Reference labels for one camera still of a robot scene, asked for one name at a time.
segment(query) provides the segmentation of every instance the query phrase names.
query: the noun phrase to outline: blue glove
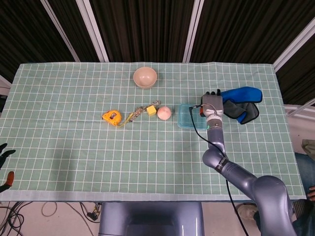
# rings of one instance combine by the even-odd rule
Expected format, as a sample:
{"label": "blue glove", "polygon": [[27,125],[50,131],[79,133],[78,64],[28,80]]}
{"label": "blue glove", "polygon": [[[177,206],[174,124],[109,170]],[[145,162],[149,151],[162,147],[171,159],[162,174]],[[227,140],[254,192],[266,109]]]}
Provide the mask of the blue glove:
{"label": "blue glove", "polygon": [[262,101],[262,92],[259,89],[242,87],[220,94],[223,99],[224,114],[237,119],[240,124],[246,124],[259,116],[259,110],[255,105]]}

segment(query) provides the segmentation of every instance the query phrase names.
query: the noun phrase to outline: person's hand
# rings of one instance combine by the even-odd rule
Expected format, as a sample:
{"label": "person's hand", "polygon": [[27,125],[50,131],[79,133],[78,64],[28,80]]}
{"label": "person's hand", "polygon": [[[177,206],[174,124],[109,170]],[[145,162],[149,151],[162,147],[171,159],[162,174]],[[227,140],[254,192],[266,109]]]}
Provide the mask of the person's hand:
{"label": "person's hand", "polygon": [[[3,151],[3,149],[5,149],[7,145],[8,144],[0,145],[0,153]],[[15,153],[15,150],[5,151],[2,155],[0,155],[0,170],[3,164],[5,163],[6,158],[13,153]],[[6,178],[5,184],[0,186],[0,193],[10,188],[12,186],[13,180],[14,180],[14,172],[10,171]]]}
{"label": "person's hand", "polygon": [[315,202],[315,186],[310,187],[309,190],[311,192],[307,196],[310,198],[311,201]]}

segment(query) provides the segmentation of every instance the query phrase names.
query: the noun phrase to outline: blue container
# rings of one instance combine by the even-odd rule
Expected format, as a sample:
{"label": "blue container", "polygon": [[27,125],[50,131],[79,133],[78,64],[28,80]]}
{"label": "blue container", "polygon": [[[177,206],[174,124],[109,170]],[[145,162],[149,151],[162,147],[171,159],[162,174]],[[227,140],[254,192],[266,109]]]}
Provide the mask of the blue container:
{"label": "blue container", "polygon": [[[191,104],[181,104],[178,109],[178,119],[177,125],[182,129],[194,129],[191,121],[189,107],[194,105]],[[206,130],[207,121],[205,117],[201,117],[199,114],[200,108],[194,108],[192,110],[193,122],[195,123],[197,130]]]}

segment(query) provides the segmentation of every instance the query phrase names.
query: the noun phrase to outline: pink ball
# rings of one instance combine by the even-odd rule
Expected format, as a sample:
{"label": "pink ball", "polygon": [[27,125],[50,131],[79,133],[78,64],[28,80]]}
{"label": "pink ball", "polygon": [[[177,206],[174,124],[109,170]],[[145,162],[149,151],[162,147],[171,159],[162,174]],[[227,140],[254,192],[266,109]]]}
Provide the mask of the pink ball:
{"label": "pink ball", "polygon": [[161,107],[157,111],[157,116],[162,120],[167,120],[171,117],[172,112],[168,107]]}

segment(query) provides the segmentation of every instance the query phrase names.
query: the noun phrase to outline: red object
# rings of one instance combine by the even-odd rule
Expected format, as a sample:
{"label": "red object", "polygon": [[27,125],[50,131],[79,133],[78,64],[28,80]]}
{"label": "red object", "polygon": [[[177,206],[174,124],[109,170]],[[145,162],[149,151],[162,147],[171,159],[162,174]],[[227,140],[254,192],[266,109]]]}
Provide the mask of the red object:
{"label": "red object", "polygon": [[9,185],[9,186],[12,186],[13,184],[13,181],[14,181],[14,172],[13,171],[10,171],[8,173],[8,177],[6,178],[6,182],[5,182],[5,185]]}
{"label": "red object", "polygon": [[203,109],[202,109],[202,107],[200,107],[199,114],[200,114],[201,117],[205,117],[205,115],[203,114]]}

